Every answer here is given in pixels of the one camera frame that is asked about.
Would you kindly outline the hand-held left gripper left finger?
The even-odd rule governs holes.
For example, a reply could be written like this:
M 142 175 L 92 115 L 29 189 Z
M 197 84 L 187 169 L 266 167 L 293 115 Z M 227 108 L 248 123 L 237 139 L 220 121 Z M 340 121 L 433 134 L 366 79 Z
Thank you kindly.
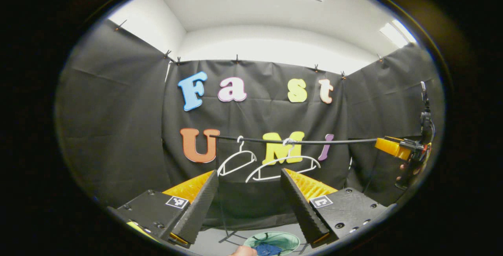
M 147 190 L 108 211 L 156 242 L 189 248 L 196 241 L 219 182 L 215 170 L 184 181 L 164 192 Z

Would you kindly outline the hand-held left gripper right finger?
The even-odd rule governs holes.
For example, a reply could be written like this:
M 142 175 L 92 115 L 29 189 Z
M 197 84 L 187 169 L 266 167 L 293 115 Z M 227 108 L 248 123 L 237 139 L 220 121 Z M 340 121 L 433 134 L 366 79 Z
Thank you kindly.
M 382 222 L 395 205 L 384 206 L 360 191 L 341 190 L 293 170 L 283 169 L 282 190 L 307 243 L 328 245 Z

